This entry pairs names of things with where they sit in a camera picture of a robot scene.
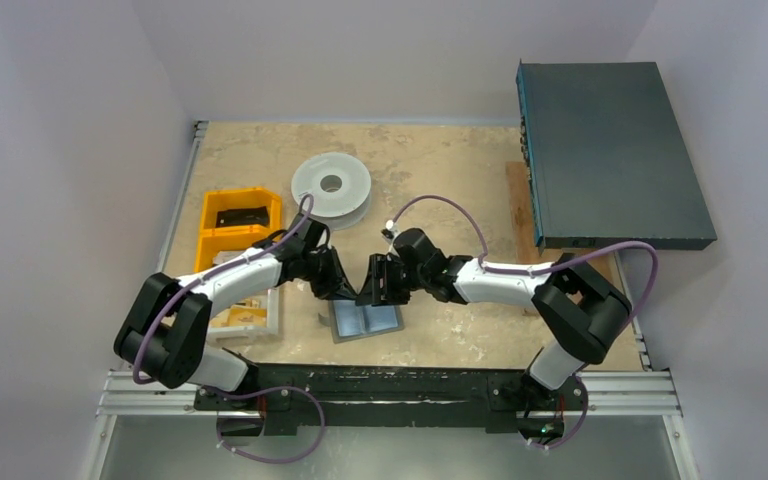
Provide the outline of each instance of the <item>black mounting bar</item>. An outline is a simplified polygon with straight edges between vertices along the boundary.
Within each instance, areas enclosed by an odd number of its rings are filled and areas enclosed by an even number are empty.
[[[250,388],[305,389],[322,404],[330,426],[483,428],[487,433],[519,432],[531,438],[545,436],[540,427],[548,420],[535,422],[527,418],[528,412],[555,411],[560,396],[568,410],[582,408],[574,394],[574,379],[549,391],[522,370],[261,363],[257,372],[257,385]],[[319,425],[317,410],[307,397],[286,393],[265,395],[260,405],[267,418],[264,434],[294,435],[299,426]],[[257,410],[258,403],[199,393],[195,409]]]

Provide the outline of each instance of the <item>yellow bin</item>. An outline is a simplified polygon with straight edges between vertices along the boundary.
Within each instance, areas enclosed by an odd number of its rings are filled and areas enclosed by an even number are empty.
[[[219,212],[238,208],[266,207],[269,225],[216,227]],[[199,224],[195,272],[213,266],[213,258],[222,251],[245,250],[281,228],[281,197],[262,187],[218,190],[204,194]]]

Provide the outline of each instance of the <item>beige work surface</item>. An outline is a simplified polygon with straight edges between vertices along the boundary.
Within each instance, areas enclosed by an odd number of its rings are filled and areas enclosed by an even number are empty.
[[[313,155],[338,151],[359,158],[372,175],[372,205],[364,220],[335,232],[356,289],[368,256],[384,253],[384,222],[416,195],[447,196],[478,221],[491,261],[515,262],[505,163],[521,161],[519,131],[504,127],[415,125],[317,125],[210,122],[193,168],[166,273],[192,273],[202,198],[211,190],[262,186],[284,200],[286,225],[298,208],[290,193],[296,168]],[[455,209],[425,200],[399,221],[402,229],[425,230],[446,255],[477,255],[478,239]],[[346,365],[524,368],[552,338],[537,316],[496,304],[456,305],[415,292],[401,307],[399,332],[335,344],[317,315],[327,312],[301,282],[281,287],[281,335],[251,342],[226,339],[223,347],[253,361]],[[600,370],[640,370],[634,337],[627,329]]]

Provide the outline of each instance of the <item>dark gray case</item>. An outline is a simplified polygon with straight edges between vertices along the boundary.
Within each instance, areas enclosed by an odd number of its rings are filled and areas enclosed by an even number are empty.
[[[538,247],[717,239],[655,63],[520,64],[517,89]]]

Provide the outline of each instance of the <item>wooden block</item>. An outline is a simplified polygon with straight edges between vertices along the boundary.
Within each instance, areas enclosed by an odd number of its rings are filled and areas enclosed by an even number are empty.
[[[514,228],[514,239],[516,241],[517,263],[533,264],[543,262],[554,262],[557,260],[563,250],[546,249],[543,255],[537,246],[534,245],[534,212],[531,209],[531,190],[528,186],[528,167],[525,162],[507,162],[505,164],[505,175],[508,179],[508,194],[511,203],[511,223]],[[569,250],[577,254],[592,252],[592,249]],[[614,263],[612,255],[595,258],[590,261],[599,273],[608,279],[614,285],[617,285],[614,269],[611,265]]]

